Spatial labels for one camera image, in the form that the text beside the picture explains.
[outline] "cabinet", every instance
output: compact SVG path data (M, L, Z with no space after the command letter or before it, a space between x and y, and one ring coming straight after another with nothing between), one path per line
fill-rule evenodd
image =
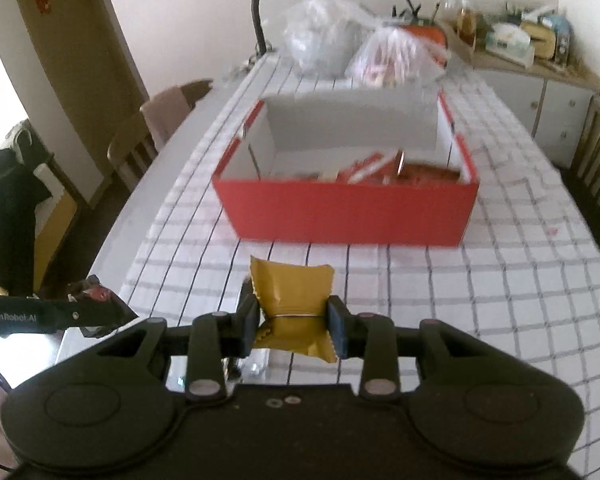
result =
M478 72L524 124L549 160L556 166L568 168L595 92L519 73Z
M557 166L570 167L593 94L584 88L547 82L535 140Z
M544 80L497 70L479 70L478 72L493 88L496 95L511 108L527 131L532 133L536 126Z

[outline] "floor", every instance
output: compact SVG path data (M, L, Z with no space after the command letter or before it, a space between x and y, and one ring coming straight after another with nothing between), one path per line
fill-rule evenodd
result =
M116 176L93 210L81 213L47 271L40 296L64 299L67 284L86 278L100 247L120 214L129 192ZM0 337L0 372L11 386L56 362L64 332Z
M122 211L129 191L115 174L94 209L80 213L62 248L46 272L39 296L46 300L64 299L66 286L89 274L105 238Z

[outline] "open cardboard box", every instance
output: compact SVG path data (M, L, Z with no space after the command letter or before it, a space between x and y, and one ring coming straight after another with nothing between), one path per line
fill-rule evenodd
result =
M398 150L408 162L456 168L461 179L382 186L296 177ZM405 87L264 98L212 182L241 238L416 246L457 246L479 186L444 96Z

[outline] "table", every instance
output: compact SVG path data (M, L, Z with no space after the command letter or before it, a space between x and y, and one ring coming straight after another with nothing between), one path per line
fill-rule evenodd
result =
M245 115L265 93L351 88L350 80L298 78L276 55L262 59L190 154L139 246L120 296L140 316L169 325L235 311L250 256L330 264L333 293L353 313L397 325L441 319L569 383L587 410L570 464L600 479L600 252L558 173L477 74L450 66L442 86L481 178L464 243L457 249L318 246L238 240L210 177ZM107 277L100 276L104 283ZM75 340L75 333L70 336ZM260 380L347 382L361 364L326 364L271 351ZM168 384L177 387L183 362ZM403 390L418 384L402 359Z

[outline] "cloth on chair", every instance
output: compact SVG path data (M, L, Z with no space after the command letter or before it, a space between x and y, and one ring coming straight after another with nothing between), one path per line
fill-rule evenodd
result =
M0 286L12 296L33 292L36 206L49 197L15 152L0 150Z
M191 112L182 90L174 86L154 96L140 107L146 125L160 151Z

